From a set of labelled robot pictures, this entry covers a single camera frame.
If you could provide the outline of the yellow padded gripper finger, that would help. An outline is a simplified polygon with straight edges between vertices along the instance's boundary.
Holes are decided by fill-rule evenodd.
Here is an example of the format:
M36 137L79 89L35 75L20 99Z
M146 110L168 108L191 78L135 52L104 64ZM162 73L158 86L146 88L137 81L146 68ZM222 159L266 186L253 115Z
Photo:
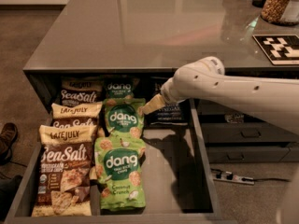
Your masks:
M158 93L143 106L142 112L145 115L148 115L158 109L163 108L164 106L165 106L164 98L160 93Z

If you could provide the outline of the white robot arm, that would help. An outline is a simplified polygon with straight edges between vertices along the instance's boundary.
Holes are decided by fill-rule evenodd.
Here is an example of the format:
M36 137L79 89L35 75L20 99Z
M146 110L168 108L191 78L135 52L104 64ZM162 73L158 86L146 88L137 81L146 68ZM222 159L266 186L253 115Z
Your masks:
M299 80L226 76L218 58L206 57L177 69L143 112L187 99L215 102L299 134Z

